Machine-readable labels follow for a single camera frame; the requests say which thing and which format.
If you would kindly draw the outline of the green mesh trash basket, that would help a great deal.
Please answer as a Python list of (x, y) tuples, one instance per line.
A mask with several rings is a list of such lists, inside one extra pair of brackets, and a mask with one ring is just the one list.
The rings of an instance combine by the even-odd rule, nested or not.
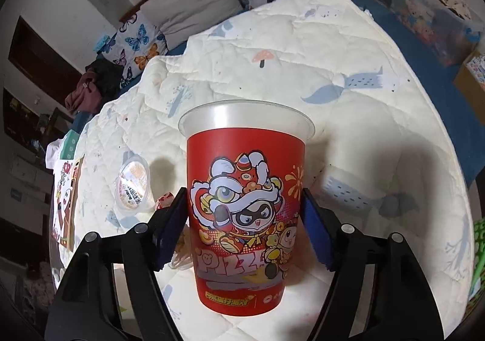
[(474, 232), (474, 268), (473, 277), (469, 293), (471, 301), (482, 290), (484, 290), (484, 235), (485, 219), (481, 218), (473, 224)]

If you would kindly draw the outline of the dark red clothing pile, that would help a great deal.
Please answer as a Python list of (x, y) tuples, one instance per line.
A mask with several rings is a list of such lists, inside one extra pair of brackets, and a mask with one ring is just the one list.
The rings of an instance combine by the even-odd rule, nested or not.
[(75, 90), (65, 99), (70, 114), (97, 114), (102, 106), (116, 98), (120, 91), (123, 66), (106, 59), (96, 59), (85, 67)]

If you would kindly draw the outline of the dark wooden door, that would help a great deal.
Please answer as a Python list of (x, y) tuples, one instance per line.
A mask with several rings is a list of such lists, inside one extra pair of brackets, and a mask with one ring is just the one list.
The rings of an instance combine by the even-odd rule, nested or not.
[(81, 73), (59, 55), (32, 27), (19, 17), (8, 60), (46, 95), (65, 104), (78, 84)]

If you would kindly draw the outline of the small yogurt jelly cup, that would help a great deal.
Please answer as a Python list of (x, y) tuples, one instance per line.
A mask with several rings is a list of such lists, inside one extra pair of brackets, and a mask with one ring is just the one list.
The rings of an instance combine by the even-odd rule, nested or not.
[(117, 207), (129, 215), (148, 212), (154, 204), (150, 168), (145, 159), (137, 154), (124, 154), (123, 159), (115, 182)]

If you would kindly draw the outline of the cardboard box with printed top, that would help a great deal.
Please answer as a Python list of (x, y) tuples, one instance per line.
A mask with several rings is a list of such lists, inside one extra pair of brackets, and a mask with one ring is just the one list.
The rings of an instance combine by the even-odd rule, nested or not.
[(484, 125), (484, 66), (480, 61), (483, 57), (484, 54), (473, 51), (461, 64), (453, 80), (481, 125)]

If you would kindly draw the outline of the red plastic cartoon cup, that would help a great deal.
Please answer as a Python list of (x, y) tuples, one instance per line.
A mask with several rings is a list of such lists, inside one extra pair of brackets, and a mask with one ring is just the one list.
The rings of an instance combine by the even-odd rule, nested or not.
[(297, 239), (313, 122), (284, 105), (223, 100), (187, 111), (178, 128), (201, 303), (228, 316), (271, 311)]

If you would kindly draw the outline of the white quilted table cover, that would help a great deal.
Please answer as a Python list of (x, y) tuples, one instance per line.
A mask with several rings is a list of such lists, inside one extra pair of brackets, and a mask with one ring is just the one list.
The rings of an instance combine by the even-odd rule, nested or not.
[[(278, 306), (228, 316), (201, 303), (189, 218), (154, 271), (151, 217), (187, 188), (187, 111), (223, 100), (288, 106), (313, 122), (303, 188), (341, 222), (335, 271), (298, 213)], [(123, 155), (150, 168), (154, 204), (115, 202)], [(452, 141), (399, 47), (351, 0), (277, 0), (157, 56), (81, 132), (74, 247), (48, 340), (444, 340), (460, 326), (474, 261), (467, 187)]]

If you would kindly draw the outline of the butterfly print pillow left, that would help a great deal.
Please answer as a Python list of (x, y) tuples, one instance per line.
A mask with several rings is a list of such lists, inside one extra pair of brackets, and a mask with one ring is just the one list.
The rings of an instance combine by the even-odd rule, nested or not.
[(149, 61), (169, 51), (164, 34), (138, 11), (125, 21), (100, 48), (100, 54), (122, 67), (120, 88), (138, 78)]

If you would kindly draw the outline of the cartoon printed paper bag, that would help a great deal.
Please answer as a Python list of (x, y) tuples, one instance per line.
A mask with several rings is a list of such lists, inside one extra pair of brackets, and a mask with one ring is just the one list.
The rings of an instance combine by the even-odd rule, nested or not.
[(74, 247), (73, 214), (83, 159), (59, 159), (54, 169), (51, 237), (71, 252)]

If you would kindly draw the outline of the clear plastic storage bin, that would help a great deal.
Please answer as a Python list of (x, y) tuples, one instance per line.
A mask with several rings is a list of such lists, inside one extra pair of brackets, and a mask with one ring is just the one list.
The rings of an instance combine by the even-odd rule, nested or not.
[(392, 0), (391, 9), (445, 66), (461, 64), (484, 32), (483, 20), (464, 0)]

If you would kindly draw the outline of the grey plain pillow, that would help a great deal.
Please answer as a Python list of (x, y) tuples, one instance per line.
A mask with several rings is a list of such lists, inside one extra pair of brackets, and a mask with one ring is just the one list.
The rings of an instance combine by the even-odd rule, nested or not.
[(161, 30), (170, 50), (242, 10), (239, 0), (148, 0), (141, 5), (141, 13)]

